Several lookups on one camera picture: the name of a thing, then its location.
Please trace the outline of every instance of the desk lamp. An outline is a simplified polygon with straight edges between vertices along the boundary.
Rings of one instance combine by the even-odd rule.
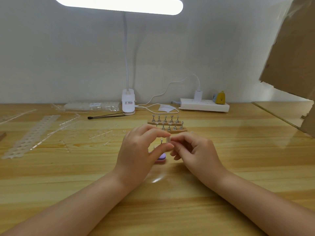
[[[81,7],[123,12],[124,55],[126,64],[126,88],[123,90],[122,103],[124,115],[135,114],[135,93],[129,88],[127,63],[127,20],[126,12],[139,12],[160,15],[177,15],[183,10],[180,0],[56,0],[67,7]]]

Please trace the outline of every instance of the hand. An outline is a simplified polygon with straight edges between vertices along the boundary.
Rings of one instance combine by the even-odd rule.
[[[120,147],[113,172],[131,190],[139,186],[150,172],[154,162],[165,152],[174,148],[171,143],[163,143],[149,153],[148,147],[156,138],[166,138],[171,134],[153,125],[142,125],[128,132]]]
[[[186,167],[202,183],[213,189],[227,172],[219,160],[213,142],[196,134],[183,132],[171,138],[174,160],[182,159]]]

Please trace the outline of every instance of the white paper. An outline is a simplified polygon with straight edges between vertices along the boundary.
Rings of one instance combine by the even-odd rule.
[[[91,103],[90,107],[100,107],[101,103]]]
[[[172,111],[174,109],[176,109],[176,108],[171,106],[171,105],[161,104],[159,111],[169,113],[170,111]]]

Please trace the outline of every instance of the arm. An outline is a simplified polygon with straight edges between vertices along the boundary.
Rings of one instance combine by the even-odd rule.
[[[168,132],[152,125],[133,129],[123,140],[112,172],[2,235],[88,235],[116,204],[143,182],[155,160],[173,149],[172,144],[164,143],[148,152],[157,137],[168,136]]]
[[[172,139],[175,160],[207,187],[245,214],[270,236],[315,235],[315,212],[229,172],[220,162],[213,143],[195,134]]]

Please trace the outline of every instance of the white wall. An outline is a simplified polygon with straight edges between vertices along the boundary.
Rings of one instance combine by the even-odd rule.
[[[204,99],[301,100],[259,76],[288,0],[182,0],[177,16],[128,13],[130,85],[138,103],[190,72]],[[120,12],[55,0],[0,0],[0,103],[119,100],[125,88]],[[153,102],[192,98],[194,78]]]

